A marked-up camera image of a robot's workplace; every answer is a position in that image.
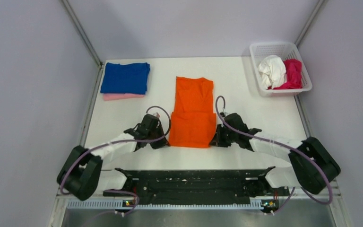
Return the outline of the orange t shirt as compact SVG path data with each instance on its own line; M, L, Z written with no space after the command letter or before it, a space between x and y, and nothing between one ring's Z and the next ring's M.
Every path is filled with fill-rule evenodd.
M176 78L169 142L174 147L208 148L216 132L214 83L206 78Z

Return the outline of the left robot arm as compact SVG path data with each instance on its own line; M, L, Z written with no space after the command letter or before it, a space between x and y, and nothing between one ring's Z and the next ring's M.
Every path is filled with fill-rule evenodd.
M131 193L130 176L115 166L115 161L146 145L153 149L169 146L159 114L147 113L135 127L126 129L113 141L96 147L74 147L57 176L62 194L71 194L81 201L95 193L115 189L120 195Z

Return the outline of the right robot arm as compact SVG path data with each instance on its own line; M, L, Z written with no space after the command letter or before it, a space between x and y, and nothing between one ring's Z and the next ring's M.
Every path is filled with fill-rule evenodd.
M306 193L318 195L323 190L333 192L331 182L341 168L323 144L315 137L305 140L274 136L257 128L248 128L237 113L219 113L212 144L262 153L287 162L287 167L269 167L258 182L259 191L271 195L280 187L300 187Z

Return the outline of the folded pink t shirt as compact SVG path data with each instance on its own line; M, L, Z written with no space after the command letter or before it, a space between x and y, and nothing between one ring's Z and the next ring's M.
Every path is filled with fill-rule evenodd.
M114 101L114 100L132 99L132 98L143 98L144 96L145 95L132 94L132 93L124 93L124 94L106 93L103 94L103 100Z

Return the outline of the folded blue t shirt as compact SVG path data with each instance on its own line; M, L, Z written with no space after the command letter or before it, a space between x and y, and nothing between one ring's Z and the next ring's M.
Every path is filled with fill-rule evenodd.
M147 92L149 73L150 64L147 62L126 65L107 63L100 92L144 95Z

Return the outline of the white t shirt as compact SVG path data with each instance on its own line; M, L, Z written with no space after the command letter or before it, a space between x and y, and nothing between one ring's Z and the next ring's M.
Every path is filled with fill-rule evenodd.
M264 89L275 89L287 82L285 64L277 55L265 57L257 69L260 84Z

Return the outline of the magenta t shirt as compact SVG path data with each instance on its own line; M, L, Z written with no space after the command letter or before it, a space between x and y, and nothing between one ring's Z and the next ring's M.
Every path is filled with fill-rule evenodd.
M286 83L275 88L282 89L301 89L302 86L302 63L297 59L287 59L283 61L286 68Z

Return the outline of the white plastic basket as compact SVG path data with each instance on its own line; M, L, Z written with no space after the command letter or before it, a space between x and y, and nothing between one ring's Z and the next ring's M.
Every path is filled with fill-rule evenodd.
M266 42L266 43L255 43L250 45L251 62L254 67L255 78L257 81L257 89L262 97L278 97L278 96L295 96L301 92L307 92L312 89L312 82L310 80L308 71L304 65L304 61L294 43L289 42ZM260 62L270 55L276 55L282 60L296 59L301 62L301 89L265 89L260 84L260 74L258 66Z

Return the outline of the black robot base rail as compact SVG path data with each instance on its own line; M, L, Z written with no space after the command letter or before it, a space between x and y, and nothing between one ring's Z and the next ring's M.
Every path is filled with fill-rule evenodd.
M249 205L252 198L268 197L260 208L276 209L278 197L289 195L282 186L272 188L265 179L272 168L260 170L120 170L126 183L120 190L106 189L105 197L134 193L139 205Z

